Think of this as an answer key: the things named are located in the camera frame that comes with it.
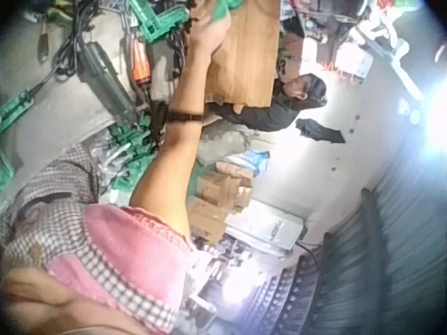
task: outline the black wristband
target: black wristband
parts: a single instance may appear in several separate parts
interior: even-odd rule
[[[174,110],[168,110],[166,115],[167,124],[183,124],[185,122],[203,122],[203,115],[200,114],[188,114],[176,112]]]

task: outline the checkered shirt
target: checkered shirt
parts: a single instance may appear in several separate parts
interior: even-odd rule
[[[178,310],[123,280],[91,242],[85,225],[88,204],[97,203],[98,178],[86,147],[77,145],[49,164],[17,195],[0,218],[6,247],[1,273],[15,267],[47,266],[75,255],[117,303],[152,333],[172,330]]]

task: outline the wooden board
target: wooden board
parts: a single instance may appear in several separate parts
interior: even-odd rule
[[[213,56],[206,94],[215,101],[270,106],[278,54],[280,0],[245,0]]]

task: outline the cardboard box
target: cardboard box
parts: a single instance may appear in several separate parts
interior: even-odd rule
[[[209,171],[198,180],[198,196],[215,206],[230,209],[235,204],[238,185],[238,180]]]
[[[232,163],[217,162],[216,170],[217,172],[227,174],[228,176],[234,178],[247,178],[250,180],[253,180],[254,178],[254,173],[252,170]]]
[[[209,243],[217,244],[225,233],[228,211],[197,197],[188,202],[186,210],[191,231]]]
[[[253,193],[253,183],[250,179],[240,179],[234,207],[248,207]]]

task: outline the concrete floor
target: concrete floor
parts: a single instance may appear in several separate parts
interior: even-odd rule
[[[119,16],[107,13],[92,23],[96,28],[85,36],[85,40],[97,40],[103,46],[118,78],[132,95],[120,49],[124,33]],[[18,17],[9,34],[0,42],[0,105],[26,87],[33,87],[50,72],[51,58],[69,30],[56,24],[49,25],[50,56],[42,65],[37,60],[40,32],[39,24]],[[166,51],[163,43],[154,46],[153,94],[159,100],[168,99],[173,91],[172,84],[165,79]],[[0,194],[0,210],[65,148],[85,140],[114,121],[88,84],[82,83],[76,75],[64,83],[51,79],[34,102],[34,106],[2,135],[1,148],[15,168],[15,178]]]

